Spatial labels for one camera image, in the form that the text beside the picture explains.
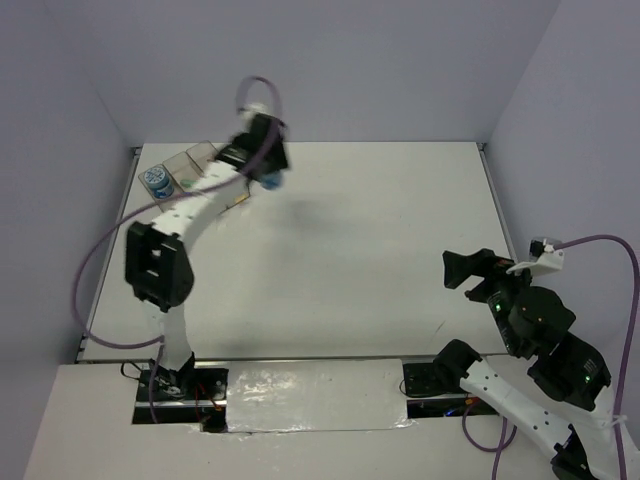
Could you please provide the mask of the blue ink jar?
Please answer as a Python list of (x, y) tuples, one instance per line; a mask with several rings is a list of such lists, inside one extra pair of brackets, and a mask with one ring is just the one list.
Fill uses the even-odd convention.
[(284, 173), (282, 171), (271, 172), (261, 177), (260, 186), (267, 191), (275, 191), (284, 184)]
[(171, 176), (163, 165), (146, 170), (142, 174), (142, 181), (155, 199), (169, 198), (174, 193)]

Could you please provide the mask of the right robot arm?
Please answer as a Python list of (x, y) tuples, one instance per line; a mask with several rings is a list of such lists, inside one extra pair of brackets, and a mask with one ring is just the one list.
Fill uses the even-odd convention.
[(516, 262), (481, 249), (443, 254), (444, 285), (470, 277), (480, 283), (465, 296), (489, 307), (507, 353), (531, 361), (527, 375), (557, 410), (539, 405), (496, 373), (473, 348), (450, 341), (436, 356), (435, 380), (446, 391), (478, 397), (526, 435), (549, 458), (559, 479), (636, 479), (639, 449), (616, 411), (611, 374), (599, 351), (572, 334), (575, 314), (534, 277), (562, 269), (563, 251), (535, 241)]

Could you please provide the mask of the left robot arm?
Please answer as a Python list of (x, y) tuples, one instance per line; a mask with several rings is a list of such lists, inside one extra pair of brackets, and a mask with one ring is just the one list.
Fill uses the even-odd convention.
[(254, 114), (245, 131), (206, 160), (184, 198), (151, 222), (135, 221), (127, 229), (125, 281), (162, 337), (159, 384), (172, 398), (189, 396), (196, 385), (184, 307), (195, 283), (189, 254), (222, 214), (249, 198), (253, 182), (279, 186), (289, 168), (284, 137), (280, 119)]

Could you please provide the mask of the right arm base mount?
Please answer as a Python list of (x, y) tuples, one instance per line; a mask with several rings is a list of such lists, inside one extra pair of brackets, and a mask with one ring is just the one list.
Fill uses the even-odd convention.
[(461, 340), (450, 341), (433, 359), (402, 365), (400, 392), (409, 419), (496, 415), (496, 411), (460, 386), (468, 368), (481, 356)]

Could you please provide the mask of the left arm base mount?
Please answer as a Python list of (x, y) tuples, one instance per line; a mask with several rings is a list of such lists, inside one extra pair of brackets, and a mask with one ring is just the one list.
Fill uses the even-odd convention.
[(148, 399), (150, 366), (122, 362), (120, 375), (136, 382), (133, 425), (189, 424), (205, 433), (227, 431), (227, 368), (196, 366), (194, 379), (182, 389), (172, 387), (157, 373), (153, 381), (153, 407)]

